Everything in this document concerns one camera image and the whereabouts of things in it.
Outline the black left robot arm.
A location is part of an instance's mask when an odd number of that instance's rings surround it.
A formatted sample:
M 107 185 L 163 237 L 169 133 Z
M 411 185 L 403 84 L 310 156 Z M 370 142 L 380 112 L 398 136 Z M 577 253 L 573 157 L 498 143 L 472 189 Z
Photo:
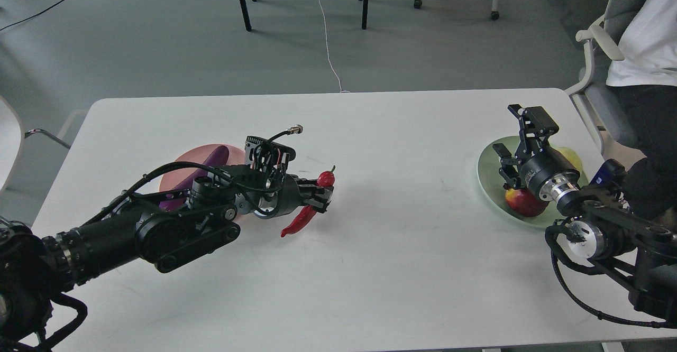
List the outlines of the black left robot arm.
M 135 259 L 168 273 L 235 241 L 235 218 L 273 219 L 301 208 L 281 237 L 302 230 L 331 203 L 335 176 L 289 174 L 296 153 L 273 137 L 246 138 L 244 162 L 225 146 L 204 162 L 177 160 L 145 174 L 83 225 L 37 237 L 2 219 L 2 351 L 50 351 L 83 323 L 86 305 L 68 296 Z

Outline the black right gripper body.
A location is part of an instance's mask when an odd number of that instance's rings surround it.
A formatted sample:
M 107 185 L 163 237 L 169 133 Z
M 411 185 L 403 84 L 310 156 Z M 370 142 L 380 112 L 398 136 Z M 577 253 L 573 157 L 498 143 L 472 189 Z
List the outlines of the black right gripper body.
M 543 147 L 519 168 L 523 185 L 544 202 L 558 202 L 577 191 L 580 172 L 553 147 Z

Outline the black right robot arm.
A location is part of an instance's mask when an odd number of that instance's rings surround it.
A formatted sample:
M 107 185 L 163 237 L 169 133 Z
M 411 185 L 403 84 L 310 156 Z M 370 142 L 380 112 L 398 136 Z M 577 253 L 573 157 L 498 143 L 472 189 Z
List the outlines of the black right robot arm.
M 508 106 L 518 120 L 517 149 L 494 143 L 505 187 L 527 189 L 538 202 L 552 202 L 561 218 L 545 229 L 554 273 L 561 287 L 583 310 L 618 324 L 675 328 L 675 233 L 636 217 L 621 204 L 624 167 L 607 160 L 586 186 L 580 172 L 549 144 L 559 131 L 541 106 Z M 633 321 L 609 315 L 582 302 L 569 290 L 563 264 L 585 275 L 606 275 L 628 292 L 634 310 L 657 321 Z

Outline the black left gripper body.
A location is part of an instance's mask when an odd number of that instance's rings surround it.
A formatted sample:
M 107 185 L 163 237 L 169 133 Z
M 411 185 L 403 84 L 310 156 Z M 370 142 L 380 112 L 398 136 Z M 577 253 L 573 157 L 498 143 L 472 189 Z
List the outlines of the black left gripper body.
M 286 174 L 285 183 L 280 191 L 271 194 L 254 193 L 249 191 L 247 195 L 251 201 L 247 201 L 241 194 L 235 195 L 235 206 L 240 215 L 252 213 L 259 219 L 273 219 L 287 215 L 298 207 L 303 206 L 303 197 L 298 188 L 300 177 L 295 174 Z

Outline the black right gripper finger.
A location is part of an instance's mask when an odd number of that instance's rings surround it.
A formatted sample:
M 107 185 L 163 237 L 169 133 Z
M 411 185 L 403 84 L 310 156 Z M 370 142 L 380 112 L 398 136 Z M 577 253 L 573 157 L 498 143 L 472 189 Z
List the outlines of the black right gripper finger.
M 515 157 L 532 157 L 549 146 L 548 138 L 559 132 L 556 121 L 542 106 L 522 108 L 520 104 L 508 106 L 508 111 L 518 120 L 520 143 Z
M 505 183 L 513 190 L 523 189 L 524 183 L 517 168 L 522 163 L 522 160 L 512 155 L 503 143 L 494 143 L 492 148 L 499 156 L 499 174 L 503 177 Z

